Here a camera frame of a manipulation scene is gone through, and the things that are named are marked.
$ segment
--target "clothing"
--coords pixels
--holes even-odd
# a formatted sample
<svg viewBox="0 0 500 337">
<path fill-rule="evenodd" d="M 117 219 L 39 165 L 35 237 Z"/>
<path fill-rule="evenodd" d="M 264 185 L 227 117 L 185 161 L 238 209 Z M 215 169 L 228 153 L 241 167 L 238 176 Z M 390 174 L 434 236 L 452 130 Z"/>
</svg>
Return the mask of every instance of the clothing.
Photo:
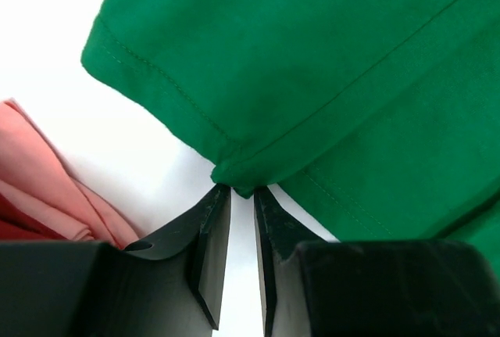
<svg viewBox="0 0 500 337">
<path fill-rule="evenodd" d="M 66 239 L 122 248 L 138 236 L 104 200 L 71 178 L 14 102 L 0 104 L 0 194 Z"/>
<path fill-rule="evenodd" d="M 0 239 L 64 239 L 0 195 Z"/>
<path fill-rule="evenodd" d="M 430 238 L 500 189 L 499 3 L 105 0 L 82 63 L 215 182 L 279 182 L 340 240 Z"/>
</svg>

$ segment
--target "red fabric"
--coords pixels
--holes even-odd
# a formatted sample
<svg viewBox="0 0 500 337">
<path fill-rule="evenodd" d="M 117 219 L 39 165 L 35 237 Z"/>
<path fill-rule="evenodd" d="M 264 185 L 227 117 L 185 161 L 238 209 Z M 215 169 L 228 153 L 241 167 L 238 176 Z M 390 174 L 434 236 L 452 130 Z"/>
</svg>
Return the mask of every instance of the red fabric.
<svg viewBox="0 0 500 337">
<path fill-rule="evenodd" d="M 0 195 L 0 239 L 65 239 L 18 210 Z"/>
<path fill-rule="evenodd" d="M 0 239 L 2 241 L 42 241 L 50 238 L 0 220 Z"/>
</svg>

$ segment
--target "pink garment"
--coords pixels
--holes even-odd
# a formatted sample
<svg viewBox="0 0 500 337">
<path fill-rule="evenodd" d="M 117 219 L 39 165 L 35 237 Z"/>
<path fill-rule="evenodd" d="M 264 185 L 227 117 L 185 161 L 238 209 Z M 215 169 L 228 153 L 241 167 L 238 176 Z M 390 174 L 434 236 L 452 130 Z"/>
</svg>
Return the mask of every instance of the pink garment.
<svg viewBox="0 0 500 337">
<path fill-rule="evenodd" d="M 0 194 L 65 238 L 123 248 L 138 239 L 100 196 L 73 179 L 13 101 L 0 103 Z"/>
</svg>

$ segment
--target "green shirt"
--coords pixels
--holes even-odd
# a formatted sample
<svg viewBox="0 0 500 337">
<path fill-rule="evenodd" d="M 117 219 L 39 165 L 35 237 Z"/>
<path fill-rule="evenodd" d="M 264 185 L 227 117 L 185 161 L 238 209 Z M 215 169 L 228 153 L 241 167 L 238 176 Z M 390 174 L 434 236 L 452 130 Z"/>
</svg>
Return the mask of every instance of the green shirt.
<svg viewBox="0 0 500 337">
<path fill-rule="evenodd" d="M 500 0 L 105 0 L 82 62 L 341 240 L 452 236 L 500 189 Z"/>
</svg>

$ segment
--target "white background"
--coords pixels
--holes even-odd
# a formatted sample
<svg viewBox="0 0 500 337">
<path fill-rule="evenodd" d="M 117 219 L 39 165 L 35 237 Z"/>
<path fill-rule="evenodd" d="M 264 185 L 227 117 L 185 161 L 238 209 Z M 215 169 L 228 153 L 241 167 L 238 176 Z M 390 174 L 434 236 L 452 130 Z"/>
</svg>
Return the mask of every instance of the white background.
<svg viewBox="0 0 500 337">
<path fill-rule="evenodd" d="M 0 99 L 14 97 L 83 183 L 147 234 L 213 186 L 213 165 L 80 65 L 102 0 L 0 0 Z M 333 238 L 277 186 L 300 221 Z M 233 194 L 220 330 L 263 335 L 252 201 Z"/>
</svg>

